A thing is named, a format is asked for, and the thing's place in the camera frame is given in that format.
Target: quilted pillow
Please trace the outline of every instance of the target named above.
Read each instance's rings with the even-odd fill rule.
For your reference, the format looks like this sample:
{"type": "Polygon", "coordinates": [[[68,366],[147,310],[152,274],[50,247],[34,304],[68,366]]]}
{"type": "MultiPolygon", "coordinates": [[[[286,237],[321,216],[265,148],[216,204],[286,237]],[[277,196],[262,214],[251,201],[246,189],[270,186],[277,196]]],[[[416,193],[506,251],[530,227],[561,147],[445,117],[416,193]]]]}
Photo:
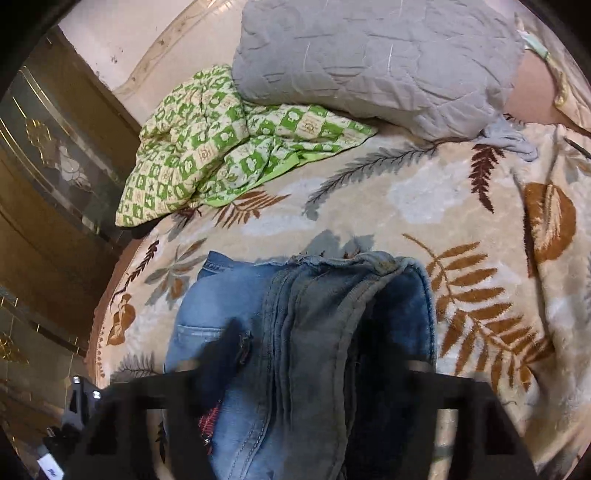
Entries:
{"type": "Polygon", "coordinates": [[[253,102],[474,138],[502,113],[523,51],[481,0],[249,0],[232,76],[253,102]]]}

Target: gold trim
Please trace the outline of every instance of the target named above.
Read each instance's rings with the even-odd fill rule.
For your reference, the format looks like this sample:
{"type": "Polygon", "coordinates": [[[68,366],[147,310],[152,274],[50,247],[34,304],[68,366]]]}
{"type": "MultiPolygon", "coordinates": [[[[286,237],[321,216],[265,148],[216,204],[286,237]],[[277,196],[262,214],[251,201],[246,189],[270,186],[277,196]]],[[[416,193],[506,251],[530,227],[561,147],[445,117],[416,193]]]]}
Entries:
{"type": "Polygon", "coordinates": [[[61,129],[72,139],[72,141],[92,160],[92,162],[99,167],[115,184],[119,186],[123,186],[124,183],[121,181],[119,176],[116,172],[114,172],[104,161],[102,161],[99,156],[92,150],[92,148],[86,144],[86,142],[78,135],[76,130],[68,123],[68,121],[63,117],[63,115],[59,112],[59,110],[53,105],[51,100],[47,97],[45,92],[41,86],[35,80],[35,77],[28,69],[26,65],[23,65],[22,68],[19,69],[19,73],[28,83],[29,87],[39,101],[43,104],[46,110],[51,114],[53,119],[60,125],[61,129]]]}
{"type": "Polygon", "coordinates": [[[62,178],[64,178],[64,165],[61,158],[67,157],[73,163],[78,165],[79,177],[86,179],[86,183],[88,185],[86,185],[83,181],[78,181],[78,178],[74,179],[73,175],[70,180],[66,180],[67,183],[71,186],[76,186],[84,192],[89,192],[93,194],[99,202],[104,203],[104,201],[92,189],[92,185],[88,180],[84,168],[80,165],[80,163],[71,156],[65,155],[65,153],[63,152],[59,152],[59,148],[61,146],[63,146],[66,149],[66,151],[68,151],[67,147],[63,144],[63,142],[59,138],[53,137],[51,135],[49,127],[46,124],[39,120],[29,118],[28,116],[26,116],[25,112],[18,104],[17,99],[12,97],[12,100],[14,100],[14,103],[16,104],[18,110],[25,119],[25,127],[27,130],[27,137],[29,139],[29,143],[37,150],[39,150],[39,155],[41,156],[41,163],[43,163],[43,166],[47,168],[55,168],[58,172],[60,172],[62,178]]]}
{"type": "Polygon", "coordinates": [[[27,157],[27,154],[22,150],[21,146],[18,142],[14,139],[10,130],[4,123],[4,120],[0,117],[0,135],[8,145],[8,148],[12,151],[14,156],[16,156],[17,160],[22,164],[23,167],[29,172],[31,176],[41,185],[41,187],[54,199],[56,199],[63,208],[65,208],[69,213],[75,215],[77,220],[87,229],[90,230],[93,234],[102,238],[110,248],[118,247],[113,239],[108,237],[107,235],[102,235],[100,227],[95,225],[95,223],[90,220],[87,216],[85,216],[78,208],[76,208],[70,200],[62,195],[57,189],[51,185],[51,183],[44,177],[43,173],[37,168],[37,166],[27,157]]]}
{"type": "Polygon", "coordinates": [[[20,322],[20,324],[30,328],[35,333],[41,335],[43,338],[52,342],[53,344],[63,348],[64,350],[68,350],[70,353],[73,353],[75,355],[82,357],[86,355],[87,348],[76,345],[77,341],[76,343],[72,343],[71,341],[69,341],[69,339],[66,340],[63,336],[63,332],[56,333],[55,328],[49,329],[37,323],[35,320],[27,318],[26,314],[22,310],[17,310],[16,305],[12,305],[9,300],[7,300],[6,305],[3,304],[0,307],[6,310],[8,313],[10,313],[12,318],[17,319],[20,322]]]}
{"type": "Polygon", "coordinates": [[[0,332],[0,358],[5,362],[28,365],[29,359],[21,352],[10,335],[0,332]]]}

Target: jeans pocket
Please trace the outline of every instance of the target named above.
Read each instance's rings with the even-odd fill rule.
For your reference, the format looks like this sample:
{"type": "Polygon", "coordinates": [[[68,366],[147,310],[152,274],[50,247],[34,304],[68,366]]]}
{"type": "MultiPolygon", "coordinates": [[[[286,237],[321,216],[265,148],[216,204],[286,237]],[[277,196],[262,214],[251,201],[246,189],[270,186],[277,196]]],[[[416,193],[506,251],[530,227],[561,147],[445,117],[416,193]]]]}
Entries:
{"type": "Polygon", "coordinates": [[[218,327],[197,327],[189,325],[177,325],[175,337],[177,342],[183,346],[201,348],[213,340],[217,340],[223,332],[218,327]]]}
{"type": "Polygon", "coordinates": [[[171,372],[179,368],[182,362],[197,357],[203,347],[219,338],[222,332],[223,329],[217,327],[177,325],[168,346],[165,371],[171,372]]]}

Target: blue jeans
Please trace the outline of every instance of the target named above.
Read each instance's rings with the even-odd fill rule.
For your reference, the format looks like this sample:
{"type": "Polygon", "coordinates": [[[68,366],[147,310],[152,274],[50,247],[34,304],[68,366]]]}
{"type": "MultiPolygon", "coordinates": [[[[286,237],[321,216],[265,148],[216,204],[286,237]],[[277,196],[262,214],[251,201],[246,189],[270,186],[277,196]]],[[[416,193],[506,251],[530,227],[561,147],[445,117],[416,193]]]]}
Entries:
{"type": "Polygon", "coordinates": [[[409,356],[436,358],[427,274],[384,252],[256,265],[211,252],[178,312],[165,370],[198,354],[230,318],[252,344],[215,428],[220,480],[337,478],[355,415],[348,359],[361,323],[380,324],[409,356]]]}

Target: blanket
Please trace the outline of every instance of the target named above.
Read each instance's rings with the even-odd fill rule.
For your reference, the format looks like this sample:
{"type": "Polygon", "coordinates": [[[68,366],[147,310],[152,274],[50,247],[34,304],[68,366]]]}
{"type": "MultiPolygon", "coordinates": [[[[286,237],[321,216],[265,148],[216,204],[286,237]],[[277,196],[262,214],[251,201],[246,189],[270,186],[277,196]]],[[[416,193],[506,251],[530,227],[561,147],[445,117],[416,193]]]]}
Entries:
{"type": "Polygon", "coordinates": [[[516,127],[537,160],[477,142],[425,143],[380,124],[360,147],[224,207],[163,219],[106,312],[97,385],[161,372],[180,303],[210,250],[245,261],[383,250],[426,266],[437,371],[486,378],[537,469],[563,478],[591,439],[591,163],[566,139],[586,151],[591,140],[561,125],[516,127]]]}
{"type": "Polygon", "coordinates": [[[227,205],[375,133],[317,105],[244,102],[228,65],[202,70],[166,96],[141,130],[115,223],[137,226],[187,205],[227,205]]]}

